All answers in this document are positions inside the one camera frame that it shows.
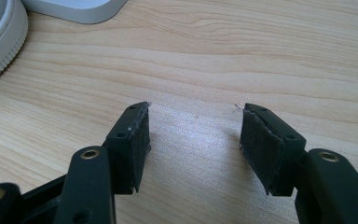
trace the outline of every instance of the wooden table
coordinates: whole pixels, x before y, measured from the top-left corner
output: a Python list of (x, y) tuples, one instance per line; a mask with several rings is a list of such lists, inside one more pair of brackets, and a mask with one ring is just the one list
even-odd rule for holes
[(22, 192), (142, 101), (152, 151), (119, 223), (297, 223), (295, 197), (267, 196), (241, 155), (245, 103), (358, 170), (358, 1), (129, 0), (99, 24), (29, 23), (0, 76), (0, 182)]

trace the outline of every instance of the black plastic part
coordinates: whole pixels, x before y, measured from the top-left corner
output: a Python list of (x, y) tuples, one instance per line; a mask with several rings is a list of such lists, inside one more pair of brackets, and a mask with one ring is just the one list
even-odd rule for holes
[(296, 211), (301, 224), (318, 224), (322, 220), (321, 207), (311, 188), (300, 190), (296, 196)]
[(22, 195), (24, 217), (21, 223), (49, 224), (53, 222), (61, 200), (66, 175), (60, 176)]
[(306, 139), (270, 110), (246, 104), (241, 150), (266, 193), (290, 196), (296, 184), (296, 161), (305, 155)]
[(115, 194), (138, 192), (150, 150), (148, 102), (129, 106), (106, 136)]
[(358, 173), (348, 160), (318, 148), (310, 150), (305, 167), (322, 211), (315, 223), (358, 223)]
[(55, 224), (116, 223), (106, 148), (86, 147), (72, 157)]
[(11, 183), (0, 184), (0, 223), (18, 223), (22, 212), (19, 187)]

